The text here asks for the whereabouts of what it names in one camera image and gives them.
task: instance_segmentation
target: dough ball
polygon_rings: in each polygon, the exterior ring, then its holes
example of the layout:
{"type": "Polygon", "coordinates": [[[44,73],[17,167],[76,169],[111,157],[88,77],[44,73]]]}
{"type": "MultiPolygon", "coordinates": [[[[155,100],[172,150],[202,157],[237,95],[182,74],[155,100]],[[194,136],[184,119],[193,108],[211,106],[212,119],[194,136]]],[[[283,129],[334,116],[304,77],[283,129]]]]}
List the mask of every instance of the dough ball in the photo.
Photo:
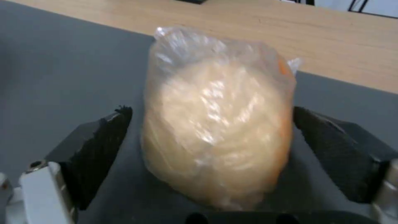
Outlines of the dough ball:
{"type": "Polygon", "coordinates": [[[213,58],[150,91],[142,143],[155,176],[224,210],[252,209],[273,190],[292,136],[291,96],[275,74],[213,58]]]}

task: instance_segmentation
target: clear plastic bag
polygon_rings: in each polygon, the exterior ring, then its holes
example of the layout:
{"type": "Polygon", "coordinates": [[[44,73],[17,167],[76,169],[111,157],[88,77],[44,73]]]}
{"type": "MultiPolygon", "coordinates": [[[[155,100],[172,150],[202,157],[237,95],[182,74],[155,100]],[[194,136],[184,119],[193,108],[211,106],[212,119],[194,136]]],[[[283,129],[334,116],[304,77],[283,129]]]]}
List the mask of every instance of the clear plastic bag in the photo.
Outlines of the clear plastic bag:
{"type": "Polygon", "coordinates": [[[253,209],[287,162],[292,69],[263,43],[188,28],[158,28],[155,38],[142,131],[146,167],[197,202],[253,209]]]}

